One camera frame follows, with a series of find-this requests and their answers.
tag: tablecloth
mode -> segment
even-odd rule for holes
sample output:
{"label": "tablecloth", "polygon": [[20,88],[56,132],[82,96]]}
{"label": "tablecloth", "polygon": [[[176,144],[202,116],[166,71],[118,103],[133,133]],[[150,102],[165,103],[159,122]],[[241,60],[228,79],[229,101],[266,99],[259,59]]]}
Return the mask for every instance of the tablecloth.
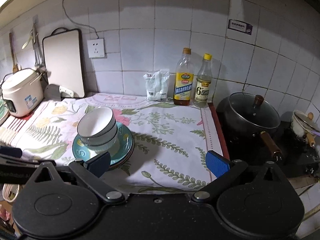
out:
{"label": "tablecloth", "polygon": [[0,127],[0,142],[23,150],[22,159],[53,159],[67,166],[79,120],[98,106],[113,108],[135,140],[132,156],[101,178],[123,192],[199,190],[216,177],[205,165],[213,149],[222,155],[210,109],[149,102],[145,97],[93,94],[61,102],[44,101],[29,116],[10,116]]}

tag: white cutting board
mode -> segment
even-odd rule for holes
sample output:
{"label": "white cutting board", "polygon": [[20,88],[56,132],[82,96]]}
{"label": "white cutting board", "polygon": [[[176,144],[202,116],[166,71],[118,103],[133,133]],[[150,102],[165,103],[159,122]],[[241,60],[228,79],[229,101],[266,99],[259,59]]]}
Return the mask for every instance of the white cutting board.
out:
{"label": "white cutting board", "polygon": [[76,98],[83,98],[79,35],[80,31],[75,29],[46,37],[43,51],[49,84],[68,88],[75,92]]}

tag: electrical outlet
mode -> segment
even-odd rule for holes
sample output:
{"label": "electrical outlet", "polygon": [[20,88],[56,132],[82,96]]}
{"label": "electrical outlet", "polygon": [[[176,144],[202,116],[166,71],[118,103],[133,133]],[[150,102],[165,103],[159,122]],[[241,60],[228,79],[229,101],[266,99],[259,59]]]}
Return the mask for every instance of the electrical outlet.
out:
{"label": "electrical outlet", "polygon": [[88,40],[89,58],[104,57],[104,41],[103,39]]}

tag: vinegar bottle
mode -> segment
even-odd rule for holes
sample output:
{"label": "vinegar bottle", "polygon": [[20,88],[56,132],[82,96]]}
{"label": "vinegar bottle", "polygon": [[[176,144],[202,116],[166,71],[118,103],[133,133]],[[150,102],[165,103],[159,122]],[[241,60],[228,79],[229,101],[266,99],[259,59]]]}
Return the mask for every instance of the vinegar bottle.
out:
{"label": "vinegar bottle", "polygon": [[202,66],[198,72],[196,93],[193,100],[193,104],[197,107],[206,107],[207,105],[209,85],[212,79],[211,59],[212,55],[204,54]]}
{"label": "vinegar bottle", "polygon": [[178,106],[187,106],[190,103],[193,74],[195,67],[190,61],[191,49],[183,48],[182,58],[176,68],[176,82],[174,86],[173,102]]}

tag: pot lid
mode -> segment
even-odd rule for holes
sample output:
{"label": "pot lid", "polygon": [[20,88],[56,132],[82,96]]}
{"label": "pot lid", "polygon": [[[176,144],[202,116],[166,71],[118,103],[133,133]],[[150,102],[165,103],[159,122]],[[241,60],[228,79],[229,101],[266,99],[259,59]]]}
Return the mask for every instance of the pot lid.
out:
{"label": "pot lid", "polygon": [[260,95],[233,93],[229,97],[229,103],[240,117],[254,125],[272,129],[280,124],[278,112]]}

